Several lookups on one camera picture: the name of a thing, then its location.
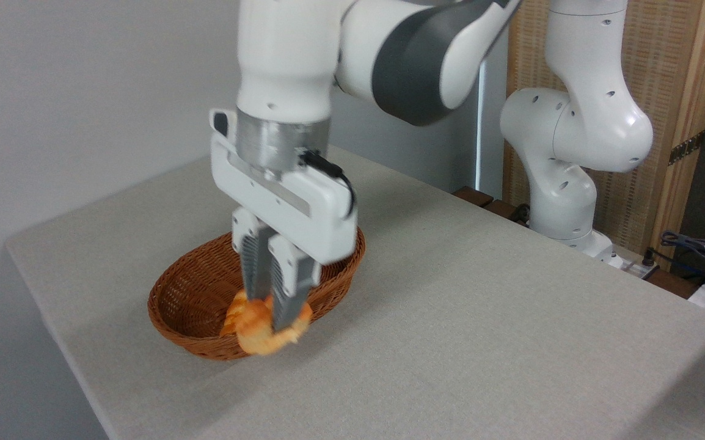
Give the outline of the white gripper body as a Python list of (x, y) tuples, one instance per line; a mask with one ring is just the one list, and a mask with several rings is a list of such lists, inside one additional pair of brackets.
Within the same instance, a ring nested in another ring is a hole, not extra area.
[(211, 109), (208, 123), (213, 180), (222, 192), (323, 265), (353, 253), (357, 211), (349, 209), (344, 181), (310, 166), (267, 179), (236, 153), (235, 111)]

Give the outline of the gripper finger grey blade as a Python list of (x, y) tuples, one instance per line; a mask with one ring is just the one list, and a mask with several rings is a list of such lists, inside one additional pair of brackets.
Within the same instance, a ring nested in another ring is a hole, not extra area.
[(271, 292), (272, 255), (268, 245), (274, 229), (246, 208), (232, 214), (232, 246), (239, 255), (244, 291), (249, 301), (264, 300)]
[(285, 237), (268, 242), (271, 253), (272, 328), (283, 331), (297, 320), (310, 290), (320, 281), (321, 265)]

